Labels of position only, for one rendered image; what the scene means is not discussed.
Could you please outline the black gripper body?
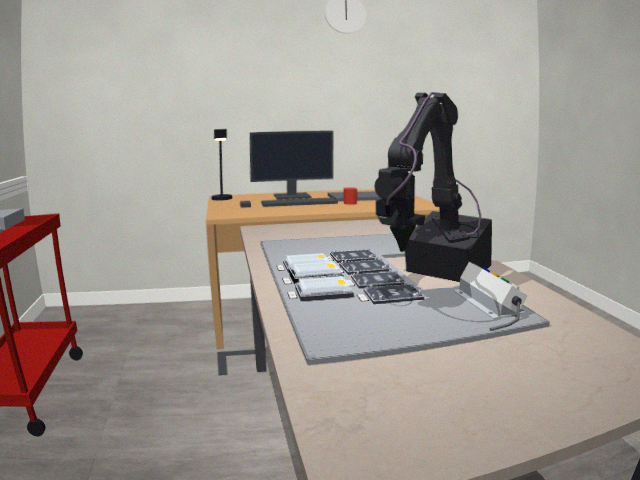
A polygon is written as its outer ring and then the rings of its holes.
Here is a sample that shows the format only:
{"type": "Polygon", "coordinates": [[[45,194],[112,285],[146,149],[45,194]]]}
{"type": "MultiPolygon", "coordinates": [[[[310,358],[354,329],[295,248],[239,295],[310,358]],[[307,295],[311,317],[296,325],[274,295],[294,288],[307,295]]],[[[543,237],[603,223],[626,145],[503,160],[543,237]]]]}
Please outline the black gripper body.
{"type": "MultiPolygon", "coordinates": [[[[402,196],[402,198],[412,198],[412,197],[414,197],[414,196],[413,195],[402,196]]],[[[401,227],[401,228],[407,228],[407,227],[412,226],[412,225],[423,226],[424,225],[424,221],[425,221],[425,215],[414,214],[414,217],[409,218],[409,219],[396,217],[394,223],[390,224],[390,226],[396,226],[396,227],[401,227]]]]}

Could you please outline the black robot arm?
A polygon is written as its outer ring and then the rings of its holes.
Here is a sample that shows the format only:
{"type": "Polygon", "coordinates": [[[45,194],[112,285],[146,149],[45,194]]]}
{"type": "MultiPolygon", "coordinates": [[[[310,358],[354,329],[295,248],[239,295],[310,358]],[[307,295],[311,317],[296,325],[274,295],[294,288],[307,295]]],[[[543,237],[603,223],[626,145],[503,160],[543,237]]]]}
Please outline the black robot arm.
{"type": "Polygon", "coordinates": [[[415,149],[417,165],[413,172],[421,171],[423,145],[430,131],[435,169],[432,201],[435,207],[439,207],[440,212],[438,215],[433,215],[432,220],[447,241],[454,243],[469,239],[469,235],[459,222],[458,209],[462,206],[462,198],[459,193],[456,193],[458,192],[458,184],[456,184],[452,161],[452,132],[453,125],[458,120],[458,110],[446,93],[435,93],[433,97],[428,97],[427,93],[416,93],[415,99],[418,101],[416,110],[405,129],[397,138],[394,138],[388,149],[388,167],[379,169],[378,179],[375,182],[375,192],[382,198],[376,201],[376,216],[385,225],[393,224],[396,217],[406,219],[414,217],[415,197],[401,198],[402,196],[415,195],[414,174],[393,196],[394,198],[391,198],[387,211],[385,203],[388,197],[407,179],[408,171],[412,169],[414,164],[413,151],[399,145],[399,141],[410,128],[402,143],[415,149]],[[418,113],[422,104],[424,105],[418,113]],[[442,111],[442,109],[444,110],[442,111]],[[416,119],[415,115],[417,115],[416,119]],[[414,123],[410,127],[412,121],[414,123]]]}

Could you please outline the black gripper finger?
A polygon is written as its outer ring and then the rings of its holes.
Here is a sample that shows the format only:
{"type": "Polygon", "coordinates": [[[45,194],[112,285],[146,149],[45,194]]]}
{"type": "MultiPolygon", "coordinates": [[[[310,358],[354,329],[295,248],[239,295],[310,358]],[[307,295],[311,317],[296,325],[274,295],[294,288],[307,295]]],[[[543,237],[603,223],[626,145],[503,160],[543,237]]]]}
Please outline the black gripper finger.
{"type": "Polygon", "coordinates": [[[395,239],[397,241],[397,244],[398,244],[400,252],[401,252],[398,227],[390,226],[390,229],[391,229],[391,231],[392,231],[392,233],[393,233],[393,235],[394,235],[394,237],[395,237],[395,239]]]}
{"type": "Polygon", "coordinates": [[[408,240],[409,240],[411,234],[413,233],[415,227],[416,227],[416,225],[412,225],[412,226],[409,226],[407,228],[398,227],[401,252],[405,251],[407,243],[408,243],[408,240]],[[405,235],[406,235],[406,237],[405,237],[405,235]],[[404,244],[404,239],[405,239],[405,244],[404,244]]]}

